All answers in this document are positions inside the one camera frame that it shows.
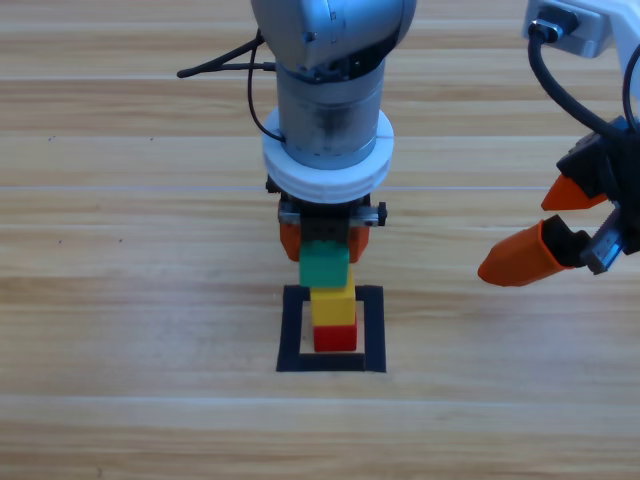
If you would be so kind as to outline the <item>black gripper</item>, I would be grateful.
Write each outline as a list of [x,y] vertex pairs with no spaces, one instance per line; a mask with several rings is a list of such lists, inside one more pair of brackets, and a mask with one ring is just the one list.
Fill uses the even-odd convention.
[[478,268],[480,279],[522,287],[584,265],[602,274],[620,254],[639,251],[639,137],[623,117],[610,125],[623,138],[591,133],[580,139],[557,162],[562,174],[541,203],[544,211],[569,211],[609,200],[614,210],[593,237],[554,215],[494,245]]
[[350,263],[357,263],[369,243],[370,229],[383,227],[388,218],[386,203],[372,204],[370,194],[346,203],[313,203],[285,192],[270,176],[266,190],[280,195],[280,241],[291,261],[299,260],[303,242],[320,241],[345,245]]

